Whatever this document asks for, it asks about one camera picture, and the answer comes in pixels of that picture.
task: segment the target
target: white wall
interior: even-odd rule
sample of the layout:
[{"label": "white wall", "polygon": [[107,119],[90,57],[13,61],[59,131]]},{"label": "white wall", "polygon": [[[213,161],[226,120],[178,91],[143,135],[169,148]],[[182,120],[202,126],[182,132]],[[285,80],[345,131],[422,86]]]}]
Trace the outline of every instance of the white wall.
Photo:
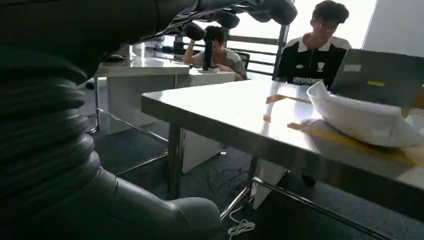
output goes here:
[{"label": "white wall", "polygon": [[424,0],[378,0],[364,50],[424,57]]}]

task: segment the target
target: white cable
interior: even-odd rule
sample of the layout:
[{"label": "white cable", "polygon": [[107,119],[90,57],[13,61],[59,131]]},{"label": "white cable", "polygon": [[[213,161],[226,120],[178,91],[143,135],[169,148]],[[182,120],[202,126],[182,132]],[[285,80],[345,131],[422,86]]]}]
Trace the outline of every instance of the white cable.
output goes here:
[{"label": "white cable", "polygon": [[247,221],[246,219],[243,219],[241,221],[235,219],[232,215],[238,212],[242,207],[237,208],[236,210],[232,211],[228,216],[229,219],[231,219],[233,222],[237,223],[238,225],[232,226],[228,229],[228,235],[229,240],[232,240],[232,237],[240,235],[245,232],[252,231],[255,228],[255,223]]}]

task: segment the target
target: chair backrest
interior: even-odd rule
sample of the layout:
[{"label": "chair backrest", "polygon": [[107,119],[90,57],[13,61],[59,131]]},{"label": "chair backrest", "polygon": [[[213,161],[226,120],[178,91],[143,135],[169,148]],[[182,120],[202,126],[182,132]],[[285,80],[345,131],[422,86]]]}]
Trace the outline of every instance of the chair backrest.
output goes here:
[{"label": "chair backrest", "polygon": [[244,69],[248,69],[249,61],[251,59],[251,55],[245,52],[239,52],[236,51],[236,54],[238,54],[241,58],[241,61],[244,63]]}]

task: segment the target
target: hand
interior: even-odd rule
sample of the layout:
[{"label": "hand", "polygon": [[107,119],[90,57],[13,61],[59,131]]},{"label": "hand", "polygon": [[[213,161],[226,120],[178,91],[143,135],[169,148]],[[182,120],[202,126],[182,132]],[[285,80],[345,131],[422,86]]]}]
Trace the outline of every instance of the hand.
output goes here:
[{"label": "hand", "polygon": [[223,71],[223,72],[233,72],[233,70],[231,68],[224,66],[222,64],[217,64],[216,67],[219,68],[219,70]]}]

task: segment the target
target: gray laptop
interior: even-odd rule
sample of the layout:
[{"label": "gray laptop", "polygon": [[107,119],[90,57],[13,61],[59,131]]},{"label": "gray laptop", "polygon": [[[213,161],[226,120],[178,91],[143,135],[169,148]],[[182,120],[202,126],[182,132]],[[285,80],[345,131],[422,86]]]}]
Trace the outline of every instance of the gray laptop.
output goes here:
[{"label": "gray laptop", "polygon": [[424,58],[350,49],[331,85],[335,95],[407,107],[424,85]]}]

